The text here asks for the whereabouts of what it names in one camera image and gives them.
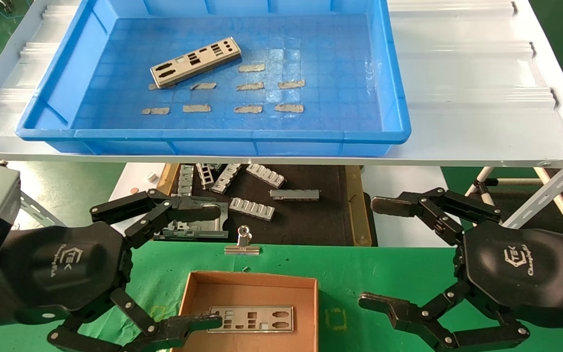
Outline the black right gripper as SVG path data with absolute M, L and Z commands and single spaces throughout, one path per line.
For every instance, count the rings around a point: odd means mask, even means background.
M 472 223 L 500 222 L 501 211 L 443 188 L 375 196 L 373 212 L 419 218 L 448 245 L 461 245 L 463 270 L 457 281 L 423 306 L 363 292 L 358 305 L 386 314 L 396 330 L 420 337 L 434 352 L 489 352 L 515 348 L 529 338 L 520 319 L 563 329 L 563 234 L 541 229 L 477 226 L 463 233 L 451 216 Z M 451 332 L 439 319 L 467 299 L 498 322 Z

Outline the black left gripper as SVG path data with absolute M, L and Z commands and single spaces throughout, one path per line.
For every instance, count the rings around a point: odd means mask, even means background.
M 96 205 L 90 214 L 95 223 L 85 227 L 9 233 L 0 248 L 0 326 L 65 319 L 47 337 L 64 352 L 158 352 L 183 347 L 196 330 L 221 327 L 218 314 L 156 322 L 123 290 L 130 281 L 131 248 L 140 248 L 171 222 L 215 220 L 221 215 L 217 206 L 150 189 Z M 125 237 L 110 226 L 137 216 Z M 114 306 L 141 330 L 134 340 L 121 346 L 79 334 L 81 325 Z

